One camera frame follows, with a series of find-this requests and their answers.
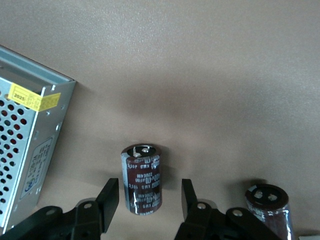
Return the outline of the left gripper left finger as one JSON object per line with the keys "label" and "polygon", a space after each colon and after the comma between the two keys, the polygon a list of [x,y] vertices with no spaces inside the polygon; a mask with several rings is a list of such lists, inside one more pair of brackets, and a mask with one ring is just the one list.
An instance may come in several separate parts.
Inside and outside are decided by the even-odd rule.
{"label": "left gripper left finger", "polygon": [[110,178],[99,195],[68,212],[46,206],[15,225],[0,240],[101,240],[119,204],[119,179]]}

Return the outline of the short brown electrolytic capacitor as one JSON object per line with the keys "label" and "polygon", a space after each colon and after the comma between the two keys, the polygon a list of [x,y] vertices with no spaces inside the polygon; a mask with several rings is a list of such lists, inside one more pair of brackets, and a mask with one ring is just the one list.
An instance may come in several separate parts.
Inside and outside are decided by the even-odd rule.
{"label": "short brown electrolytic capacitor", "polygon": [[161,155],[161,149],[150,143],[134,144],[121,152],[125,205],[135,215],[151,215],[162,205]]}

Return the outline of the long brown electrolytic capacitor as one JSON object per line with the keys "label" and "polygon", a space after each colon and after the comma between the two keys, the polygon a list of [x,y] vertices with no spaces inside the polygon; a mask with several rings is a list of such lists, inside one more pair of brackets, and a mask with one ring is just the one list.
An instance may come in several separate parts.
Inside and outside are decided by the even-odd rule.
{"label": "long brown electrolytic capacitor", "polygon": [[281,240],[295,240],[288,194],[280,187],[260,183],[245,192],[249,211]]}

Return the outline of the perforated metal power supply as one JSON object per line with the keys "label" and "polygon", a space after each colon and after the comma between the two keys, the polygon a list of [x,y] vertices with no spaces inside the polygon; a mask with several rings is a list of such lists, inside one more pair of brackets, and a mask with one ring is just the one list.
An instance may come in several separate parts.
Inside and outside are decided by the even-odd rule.
{"label": "perforated metal power supply", "polygon": [[0,45],[0,235],[36,207],[75,85]]}

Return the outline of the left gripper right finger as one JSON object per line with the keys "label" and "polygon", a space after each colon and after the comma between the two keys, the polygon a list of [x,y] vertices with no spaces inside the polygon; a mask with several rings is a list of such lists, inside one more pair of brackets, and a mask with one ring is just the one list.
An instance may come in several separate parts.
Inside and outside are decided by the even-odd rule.
{"label": "left gripper right finger", "polygon": [[181,180],[181,204],[184,222],[174,240],[281,240],[245,208],[222,213],[198,200],[191,179]]}

